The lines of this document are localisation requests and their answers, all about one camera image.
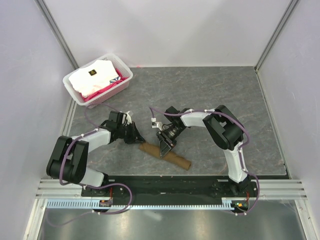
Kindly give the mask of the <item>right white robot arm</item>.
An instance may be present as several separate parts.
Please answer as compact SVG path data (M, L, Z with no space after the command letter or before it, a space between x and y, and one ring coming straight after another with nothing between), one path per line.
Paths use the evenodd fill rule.
M242 145L244 127L224 105L215 109L194 110L185 108L177 110L170 106L164 112L170 121L169 127L159 126L152 118L152 126L158 127L156 136L159 140L159 156L164 158L177 144L176 138L190 127L206 128L214 143L223 150L228 166L228 177L232 181L229 191L235 197L242 196L247 191L244 180L248 177Z

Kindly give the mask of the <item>brown cloth napkin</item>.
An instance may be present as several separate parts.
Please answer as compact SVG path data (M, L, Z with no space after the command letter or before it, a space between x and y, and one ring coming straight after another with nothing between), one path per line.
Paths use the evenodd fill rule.
M156 145L149 144L147 142L142 143L139 145L139 150L149 154L150 156L153 156L157 159L169 162L173 165L176 165L186 171L188 171L192 165L192 162L190 160L185 159L182 156L179 156L175 152L169 152L164 157L160 157L160 148Z

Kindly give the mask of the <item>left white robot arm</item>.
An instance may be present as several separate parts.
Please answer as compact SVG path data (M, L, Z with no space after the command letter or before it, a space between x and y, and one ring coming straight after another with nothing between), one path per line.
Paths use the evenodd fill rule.
M92 187L99 197L106 196L110 185L107 174L87 167L89 153L121 139L125 144L143 144L130 112L111 111L107 120L94 130L78 136L60 136L53 148L46 174L61 185L76 184Z

